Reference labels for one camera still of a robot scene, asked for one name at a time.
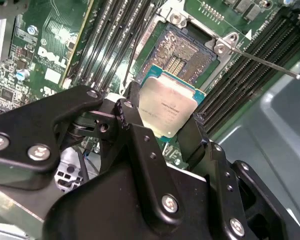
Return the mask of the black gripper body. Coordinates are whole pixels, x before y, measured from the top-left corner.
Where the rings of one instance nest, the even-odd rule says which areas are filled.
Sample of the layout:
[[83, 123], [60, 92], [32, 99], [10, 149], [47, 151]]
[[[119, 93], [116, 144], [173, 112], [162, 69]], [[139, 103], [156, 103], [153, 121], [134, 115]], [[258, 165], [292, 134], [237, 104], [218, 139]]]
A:
[[168, 165], [185, 206], [185, 218], [160, 236], [142, 216], [131, 167], [124, 162], [63, 195], [48, 212], [44, 240], [222, 240], [218, 217], [211, 214], [208, 183]]

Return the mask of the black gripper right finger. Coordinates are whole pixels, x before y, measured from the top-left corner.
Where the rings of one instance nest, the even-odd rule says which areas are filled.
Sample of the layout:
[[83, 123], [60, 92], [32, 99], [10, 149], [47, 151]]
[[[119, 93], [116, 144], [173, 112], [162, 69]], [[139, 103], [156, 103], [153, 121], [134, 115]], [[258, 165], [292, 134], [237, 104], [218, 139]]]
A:
[[190, 172], [206, 179], [208, 226], [218, 240], [300, 240], [300, 226], [246, 162], [230, 163], [192, 114], [178, 132]]

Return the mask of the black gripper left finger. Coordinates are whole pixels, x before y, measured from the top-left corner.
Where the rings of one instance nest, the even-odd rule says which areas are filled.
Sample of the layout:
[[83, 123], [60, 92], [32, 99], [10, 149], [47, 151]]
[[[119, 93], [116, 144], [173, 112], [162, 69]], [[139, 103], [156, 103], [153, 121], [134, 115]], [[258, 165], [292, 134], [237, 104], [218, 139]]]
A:
[[144, 126], [137, 107], [119, 99], [114, 113], [99, 110], [99, 92], [79, 85], [0, 115], [0, 185], [39, 190], [48, 185], [60, 163], [61, 148], [77, 144], [68, 128], [82, 114], [97, 120], [92, 134], [111, 143], [101, 175], [73, 192], [86, 199], [88, 188], [118, 175], [123, 162], [131, 168], [142, 216], [151, 227], [177, 227], [184, 206], [151, 129]]

